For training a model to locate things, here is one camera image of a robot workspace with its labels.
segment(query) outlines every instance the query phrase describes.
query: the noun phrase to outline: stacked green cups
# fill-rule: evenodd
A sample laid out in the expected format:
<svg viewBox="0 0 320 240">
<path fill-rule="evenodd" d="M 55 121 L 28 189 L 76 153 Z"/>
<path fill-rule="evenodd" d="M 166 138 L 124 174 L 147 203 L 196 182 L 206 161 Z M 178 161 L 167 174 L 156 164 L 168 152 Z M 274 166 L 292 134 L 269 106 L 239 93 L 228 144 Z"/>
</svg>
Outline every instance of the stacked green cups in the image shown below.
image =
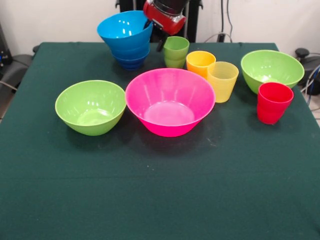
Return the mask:
<svg viewBox="0 0 320 240">
<path fill-rule="evenodd" d="M 189 50 L 189 41 L 181 36 L 170 36 L 164 44 L 164 62 L 167 68 L 182 69 Z"/>
</svg>

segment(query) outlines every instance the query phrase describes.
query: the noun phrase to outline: green bowl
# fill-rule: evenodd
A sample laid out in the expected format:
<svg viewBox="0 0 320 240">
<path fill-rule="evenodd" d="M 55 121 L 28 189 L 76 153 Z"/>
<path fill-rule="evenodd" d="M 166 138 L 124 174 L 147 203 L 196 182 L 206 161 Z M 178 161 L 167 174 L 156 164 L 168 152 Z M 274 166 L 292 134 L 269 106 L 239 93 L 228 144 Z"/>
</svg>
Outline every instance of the green bowl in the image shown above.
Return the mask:
<svg viewBox="0 0 320 240">
<path fill-rule="evenodd" d="M 257 50 L 241 60 L 246 84 L 258 93 L 261 84 L 278 82 L 293 88 L 305 75 L 302 64 L 294 57 L 279 51 Z"/>
<path fill-rule="evenodd" d="M 73 130 L 88 136 L 107 133 L 126 108 L 125 91 L 104 80 L 88 80 L 65 89 L 55 101 L 55 112 Z"/>
</svg>

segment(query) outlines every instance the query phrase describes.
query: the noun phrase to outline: cup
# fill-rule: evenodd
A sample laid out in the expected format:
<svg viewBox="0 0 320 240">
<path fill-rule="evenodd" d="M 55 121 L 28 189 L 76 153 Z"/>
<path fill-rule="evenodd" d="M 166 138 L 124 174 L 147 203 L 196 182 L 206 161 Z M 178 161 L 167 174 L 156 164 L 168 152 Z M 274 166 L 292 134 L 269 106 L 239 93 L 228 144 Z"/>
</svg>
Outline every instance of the cup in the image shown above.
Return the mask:
<svg viewBox="0 0 320 240">
<path fill-rule="evenodd" d="M 275 124 L 294 99 L 290 87 L 279 82 L 267 82 L 258 90 L 257 117 L 264 124 Z"/>
<path fill-rule="evenodd" d="M 230 62 L 217 61 L 208 67 L 207 80 L 215 92 L 216 103 L 229 100 L 238 75 L 238 68 Z"/>
<path fill-rule="evenodd" d="M 208 67 L 216 62 L 216 57 L 207 51 L 193 51 L 186 56 L 186 68 L 207 79 Z"/>
<path fill-rule="evenodd" d="M 182 69 L 184 67 L 189 45 L 189 41 L 181 36 L 170 36 L 166 39 L 163 48 L 167 68 Z"/>
</svg>

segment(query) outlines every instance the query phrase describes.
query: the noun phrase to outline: red cup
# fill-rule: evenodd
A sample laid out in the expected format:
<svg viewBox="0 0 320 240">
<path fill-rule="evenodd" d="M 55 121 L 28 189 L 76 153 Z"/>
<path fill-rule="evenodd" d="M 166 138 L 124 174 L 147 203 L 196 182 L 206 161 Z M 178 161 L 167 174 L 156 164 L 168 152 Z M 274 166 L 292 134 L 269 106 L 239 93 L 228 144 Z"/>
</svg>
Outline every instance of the red cup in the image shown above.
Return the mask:
<svg viewBox="0 0 320 240">
<path fill-rule="evenodd" d="M 284 115 L 293 99 L 294 92 L 282 83 L 262 84 L 259 87 L 256 108 L 258 119 L 264 124 L 275 124 Z"/>
</svg>

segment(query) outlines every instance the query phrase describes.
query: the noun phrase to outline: pink bowl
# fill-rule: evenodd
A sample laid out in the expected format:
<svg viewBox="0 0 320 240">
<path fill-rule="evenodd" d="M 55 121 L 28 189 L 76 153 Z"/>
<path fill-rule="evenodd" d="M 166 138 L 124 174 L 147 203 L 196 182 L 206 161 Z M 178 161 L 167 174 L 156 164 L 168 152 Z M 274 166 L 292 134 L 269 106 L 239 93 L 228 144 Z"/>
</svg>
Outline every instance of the pink bowl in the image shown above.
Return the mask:
<svg viewBox="0 0 320 240">
<path fill-rule="evenodd" d="M 125 100 L 152 133 L 177 137 L 211 112 L 216 96 L 211 85 L 191 71 L 159 68 L 134 78 L 125 90 Z"/>
</svg>

